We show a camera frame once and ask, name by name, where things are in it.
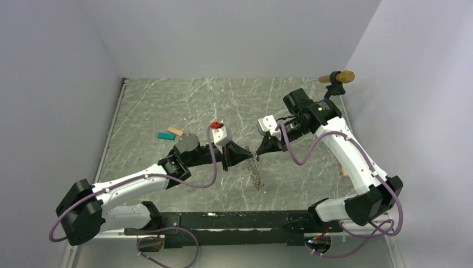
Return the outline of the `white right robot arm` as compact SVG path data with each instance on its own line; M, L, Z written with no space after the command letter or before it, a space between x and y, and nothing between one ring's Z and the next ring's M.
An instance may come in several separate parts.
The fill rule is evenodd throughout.
M270 115L257 121L264 137L257 155L288 151L295 157L291 142L311 133L317 137L315 142L322 141L345 168L356 192L310 206L307 223L313 231L323 231L331 221L351 220L364 226L398 204L403 182L398 176L389 176L368 156L333 101L325 98L315 102L300 88L286 95L283 102L292 118L277 122Z

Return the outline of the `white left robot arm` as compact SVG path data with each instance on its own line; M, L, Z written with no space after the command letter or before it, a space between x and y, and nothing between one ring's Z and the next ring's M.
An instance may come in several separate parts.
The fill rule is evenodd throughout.
M58 226L65 232L64 240L72 246L114 229L134 228L148 235L156 233L164 223L153 202L144 201L132 206L125 203L177 185L208 188L215 183L216 177L204 185L189 183L190 167L211 164L217 173L219 162L224 170L228 170L253 157L248 149L232 140L224 141L223 145L214 144L210 135L207 140L207 145L201 145L196 135L185 134L165 158L142 171L104 183L89 184L85 179L77 181L56 208L58 220L49 233L50 241L63 240L54 237Z

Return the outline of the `orange rectangular block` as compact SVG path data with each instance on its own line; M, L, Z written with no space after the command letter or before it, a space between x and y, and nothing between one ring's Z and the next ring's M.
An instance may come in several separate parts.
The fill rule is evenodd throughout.
M182 131L182 130L176 128L176 127L173 127L173 126L169 126L169 127L167 128L167 131L168 131L169 133L173 133L174 135L180 136L180 137L183 136L183 134L184 134L184 131Z

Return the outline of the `teal rectangular block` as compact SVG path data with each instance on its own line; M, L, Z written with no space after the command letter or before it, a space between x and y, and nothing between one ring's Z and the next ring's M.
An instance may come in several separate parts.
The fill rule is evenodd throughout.
M175 140L176 135L174 133L159 132L157 138L162 140Z

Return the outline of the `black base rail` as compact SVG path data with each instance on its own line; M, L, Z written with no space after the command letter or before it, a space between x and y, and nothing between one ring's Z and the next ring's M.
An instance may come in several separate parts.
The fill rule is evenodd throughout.
M307 210L162 212L158 230L165 249L196 244L303 246L313 236L342 232L337 221L321 222Z

